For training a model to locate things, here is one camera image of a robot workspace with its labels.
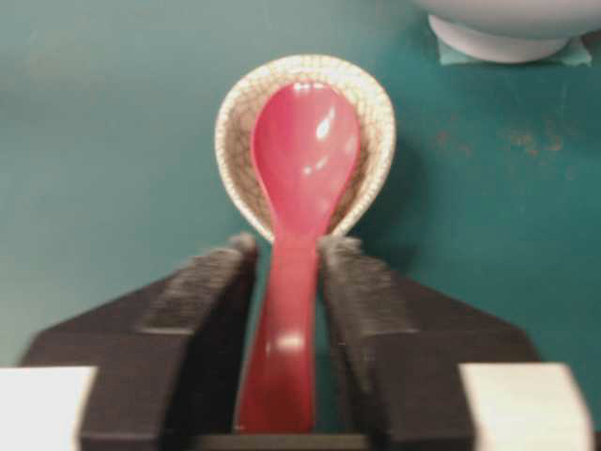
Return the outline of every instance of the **plastic spoon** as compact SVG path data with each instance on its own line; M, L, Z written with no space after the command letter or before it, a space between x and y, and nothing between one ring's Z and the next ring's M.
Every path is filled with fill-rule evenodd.
M316 242L359 154L353 106L322 83L277 91L254 125L252 159L270 205L270 279L239 393L236 431L308 432L315 423Z

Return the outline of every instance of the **bowl base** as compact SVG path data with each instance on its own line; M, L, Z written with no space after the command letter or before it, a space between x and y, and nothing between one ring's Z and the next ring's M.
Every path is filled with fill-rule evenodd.
M464 54L497 63L526 63L559 52L569 39L517 39L490 35L437 16L428 17L430 27L445 44Z

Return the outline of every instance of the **teal surface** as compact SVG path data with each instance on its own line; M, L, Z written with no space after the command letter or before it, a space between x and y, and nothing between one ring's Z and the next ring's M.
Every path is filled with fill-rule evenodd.
M397 113L392 173L353 234L525 328L572 366L601 427L601 40L591 67L442 67L425 15L399 0L0 5L0 365L249 229L214 161L219 104L263 62L332 54Z

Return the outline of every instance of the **spoon bowl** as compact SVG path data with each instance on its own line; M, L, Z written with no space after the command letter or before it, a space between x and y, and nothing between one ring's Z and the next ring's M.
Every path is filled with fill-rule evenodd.
M254 127L252 157L276 236L326 232L358 144L357 116L330 87L297 82L271 97Z

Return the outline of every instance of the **stain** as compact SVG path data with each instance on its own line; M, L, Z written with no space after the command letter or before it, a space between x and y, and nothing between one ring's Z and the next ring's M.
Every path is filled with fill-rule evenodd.
M449 143L449 133L442 130L436 135L436 142L439 146L444 147Z
M546 126L547 138L549 144L545 147L551 152L559 152L563 149L563 137L557 131L553 121L548 120Z
M537 157L539 149L534 138L534 133L529 130L511 129L501 134L505 139L509 140L512 147L522 148L531 157Z
M469 144L462 144L461 146L459 146L459 150L468 158L471 157L471 155L473 155L473 149Z
M576 179L576 174L573 167L568 167L565 170L565 179L568 181L573 181Z

